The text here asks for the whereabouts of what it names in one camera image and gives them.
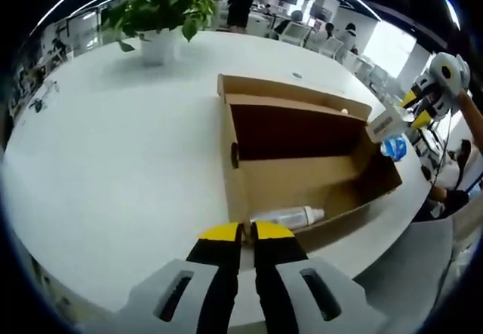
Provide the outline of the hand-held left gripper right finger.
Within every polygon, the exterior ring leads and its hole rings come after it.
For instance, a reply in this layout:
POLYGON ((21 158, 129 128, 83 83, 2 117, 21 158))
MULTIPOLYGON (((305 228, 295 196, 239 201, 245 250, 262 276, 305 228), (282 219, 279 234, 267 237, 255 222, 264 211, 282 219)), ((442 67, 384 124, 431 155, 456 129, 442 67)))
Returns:
POLYGON ((311 259, 293 232, 251 223, 256 290, 269 333, 372 333, 365 291, 322 259, 311 259))

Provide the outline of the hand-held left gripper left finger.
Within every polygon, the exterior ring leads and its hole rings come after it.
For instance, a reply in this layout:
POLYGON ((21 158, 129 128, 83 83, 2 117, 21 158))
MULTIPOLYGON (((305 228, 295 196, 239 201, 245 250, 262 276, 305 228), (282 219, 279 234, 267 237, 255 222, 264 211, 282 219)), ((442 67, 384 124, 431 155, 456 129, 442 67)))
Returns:
POLYGON ((244 226, 226 223, 202 234, 136 285, 120 310, 122 333, 225 333, 238 292, 244 226))

